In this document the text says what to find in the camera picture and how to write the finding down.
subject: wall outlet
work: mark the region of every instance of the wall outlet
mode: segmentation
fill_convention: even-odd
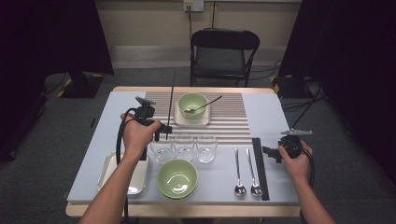
[[[183,10],[188,11],[204,11],[204,0],[183,0]]]

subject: forearm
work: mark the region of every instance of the forearm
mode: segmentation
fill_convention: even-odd
[[[137,163],[138,159],[121,160],[79,223],[120,223],[126,192]]]
[[[335,223],[306,181],[293,180],[293,183],[307,223]]]

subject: gray carpet floor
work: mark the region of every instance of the gray carpet floor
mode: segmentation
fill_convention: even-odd
[[[268,66],[255,66],[265,70]],[[63,74],[47,78],[51,90],[40,118],[17,149],[17,159],[0,163],[0,223],[77,223],[65,213],[67,192],[95,131],[106,99],[116,86],[189,86],[189,68],[117,69],[106,76],[94,99],[63,99],[56,94]],[[249,87],[272,88],[270,72],[253,72]],[[231,81],[198,79],[197,86],[234,86]],[[313,92],[318,83],[309,83]],[[306,99],[282,99],[284,107]],[[289,125],[303,108],[285,110]],[[372,157],[347,134],[342,117],[324,98],[314,103],[296,125],[313,131],[303,139],[314,149],[315,190],[337,223],[396,223],[396,189]],[[185,220],[207,223],[208,220]],[[265,223],[300,223],[299,218],[266,218]]]

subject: chair backrest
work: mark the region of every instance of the chair backrest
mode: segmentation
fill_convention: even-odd
[[[256,51],[260,45],[258,36],[246,30],[206,28],[195,32],[191,37],[193,47],[212,49],[246,49]]]

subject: right arm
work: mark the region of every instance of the right arm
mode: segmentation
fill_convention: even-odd
[[[303,141],[302,145],[312,154],[311,147]],[[297,197],[306,222],[310,224],[335,223],[308,184],[309,159],[304,153],[296,159],[292,159],[283,147],[279,147],[279,152],[286,163],[286,169],[296,189]]]

